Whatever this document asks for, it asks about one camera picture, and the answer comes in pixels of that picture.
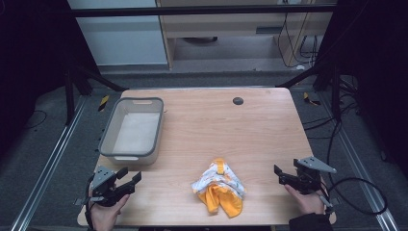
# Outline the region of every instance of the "white bin bottom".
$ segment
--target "white bin bottom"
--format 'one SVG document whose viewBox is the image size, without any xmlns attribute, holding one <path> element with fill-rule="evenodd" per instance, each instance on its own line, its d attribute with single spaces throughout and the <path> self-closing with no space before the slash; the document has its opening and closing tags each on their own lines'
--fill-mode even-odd
<svg viewBox="0 0 408 231">
<path fill-rule="evenodd" d="M 147 153 L 154 148 L 159 113 L 132 113 L 123 118 L 114 153 Z"/>
</svg>

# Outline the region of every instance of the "plastic bin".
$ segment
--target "plastic bin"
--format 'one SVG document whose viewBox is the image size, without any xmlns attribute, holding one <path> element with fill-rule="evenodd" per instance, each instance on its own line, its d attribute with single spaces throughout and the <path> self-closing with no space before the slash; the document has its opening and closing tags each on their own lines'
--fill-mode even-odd
<svg viewBox="0 0 408 231">
<path fill-rule="evenodd" d="M 121 98 L 115 103 L 99 143 L 115 164 L 152 165 L 159 152 L 164 102 L 161 98 Z"/>
</svg>

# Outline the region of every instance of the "yellow object on floor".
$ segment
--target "yellow object on floor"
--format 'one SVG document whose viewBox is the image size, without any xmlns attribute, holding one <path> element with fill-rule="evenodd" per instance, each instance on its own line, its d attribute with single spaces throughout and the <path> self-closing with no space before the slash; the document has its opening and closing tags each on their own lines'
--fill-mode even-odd
<svg viewBox="0 0 408 231">
<path fill-rule="evenodd" d="M 219 205 L 229 218 L 238 216 L 242 211 L 245 187 L 222 158 L 213 160 L 209 169 L 191 187 L 212 214 L 218 211 Z"/>
</svg>

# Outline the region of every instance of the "human hand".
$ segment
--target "human hand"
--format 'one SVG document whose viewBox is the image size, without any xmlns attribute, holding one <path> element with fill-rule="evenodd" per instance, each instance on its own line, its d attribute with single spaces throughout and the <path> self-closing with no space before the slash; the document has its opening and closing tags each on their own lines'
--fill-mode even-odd
<svg viewBox="0 0 408 231">
<path fill-rule="evenodd" d="M 285 185 L 285 189 L 296 200 L 302 215 L 324 214 L 324 204 L 320 199 L 321 191 L 310 194 L 301 194 L 290 185 Z"/>
<path fill-rule="evenodd" d="M 124 195 L 112 207 L 104 207 L 98 204 L 90 204 L 90 216 L 92 218 L 93 229 L 97 231 L 111 231 L 114 229 L 117 216 L 120 215 L 120 209 L 126 204 L 130 195 Z"/>
</svg>

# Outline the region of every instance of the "gray carpet floor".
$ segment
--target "gray carpet floor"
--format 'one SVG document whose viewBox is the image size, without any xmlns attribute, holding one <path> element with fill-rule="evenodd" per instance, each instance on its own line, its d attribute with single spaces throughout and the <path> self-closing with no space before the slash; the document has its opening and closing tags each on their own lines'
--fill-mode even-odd
<svg viewBox="0 0 408 231">
<path fill-rule="evenodd" d="M 236 86 L 271 87 L 281 84 L 299 73 L 299 70 L 254 70 L 219 72 L 185 72 L 177 70 L 166 73 L 143 73 L 139 75 L 107 75 L 115 83 L 132 89 L 143 88 L 216 88 Z M 293 101 L 304 127 L 320 123 L 308 123 L 316 119 L 330 117 L 323 105 L 316 106 L 303 100 L 303 92 L 308 91 L 312 100 L 323 101 L 330 90 L 313 92 L 308 81 L 291 89 Z M 99 139 L 103 133 L 109 115 L 120 92 L 114 92 L 106 87 L 91 82 L 94 91 L 90 96 L 79 96 L 76 92 L 76 102 L 85 101 L 84 112 L 78 125 L 64 149 L 64 154 L 58 162 L 56 170 L 48 183 L 43 197 L 40 199 L 34 213 L 30 228 L 33 230 L 85 230 L 76 221 L 80 208 L 72 202 L 84 194 L 84 186 L 96 164 L 99 152 Z M 110 100 L 103 112 L 98 112 L 99 103 L 104 95 Z M 342 107 L 353 103 L 351 97 L 343 98 Z M 397 224 L 398 230 L 408 230 L 408 194 L 407 179 L 398 166 L 383 162 L 370 129 L 358 115 L 359 108 L 351 108 L 342 115 L 342 129 L 352 141 L 353 147 L 363 161 L 364 167 L 376 184 L 387 196 L 389 210 Z M 38 99 L 36 112 L 28 121 L 27 129 L 22 131 L 20 138 L 14 143 L 11 158 L 3 162 L 0 172 L 0 230 L 9 230 L 10 225 L 22 210 L 24 203 L 32 192 L 41 172 L 46 165 L 61 133 L 64 130 L 66 117 L 64 88 L 53 90 Z M 334 124 L 329 122 L 317 129 L 308 130 L 309 143 L 314 155 L 325 161 L 329 145 L 329 137 Z M 345 154 L 343 143 L 337 135 L 330 151 L 330 165 L 338 170 L 333 175 L 335 181 L 344 177 L 355 176 L 356 172 Z M 369 210 L 370 205 L 359 183 L 346 183 L 339 187 L 346 198 L 353 204 Z M 377 217 L 363 215 L 351 208 L 340 199 L 336 206 L 337 222 L 335 230 L 385 230 Z M 288 230 L 287 226 L 279 226 L 277 230 Z"/>
</svg>

